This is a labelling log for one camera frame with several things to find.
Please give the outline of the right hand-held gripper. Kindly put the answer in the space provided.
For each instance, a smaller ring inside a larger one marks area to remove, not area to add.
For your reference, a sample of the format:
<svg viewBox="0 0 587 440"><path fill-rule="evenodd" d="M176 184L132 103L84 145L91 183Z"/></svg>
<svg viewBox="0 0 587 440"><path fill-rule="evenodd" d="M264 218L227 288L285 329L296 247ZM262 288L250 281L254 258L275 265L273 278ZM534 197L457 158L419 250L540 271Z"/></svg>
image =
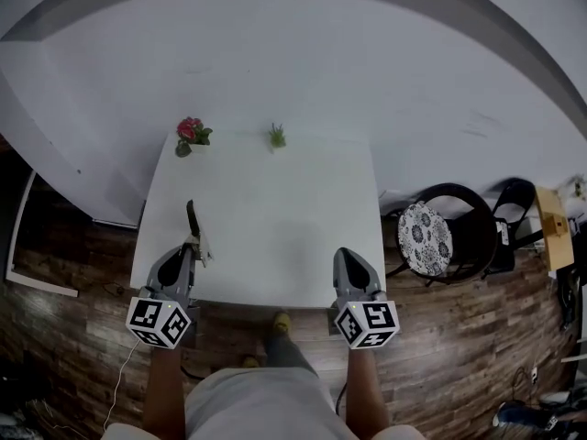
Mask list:
<svg viewBox="0 0 587 440"><path fill-rule="evenodd" d="M339 248L333 261L338 315L334 325L349 348L384 347L398 333L398 313L381 287L379 275L363 257Z"/></svg>

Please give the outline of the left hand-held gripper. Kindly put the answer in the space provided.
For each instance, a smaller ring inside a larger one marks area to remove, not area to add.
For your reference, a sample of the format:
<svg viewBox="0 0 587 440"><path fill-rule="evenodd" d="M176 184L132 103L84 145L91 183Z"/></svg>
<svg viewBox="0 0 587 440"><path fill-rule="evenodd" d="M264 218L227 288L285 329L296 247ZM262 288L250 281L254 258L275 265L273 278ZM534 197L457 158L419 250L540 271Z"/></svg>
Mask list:
<svg viewBox="0 0 587 440"><path fill-rule="evenodd" d="M126 319L126 328L143 344L165 349L179 344L192 323L186 310L195 261L193 246L185 243L151 267L146 284L130 301Z"/></svg>

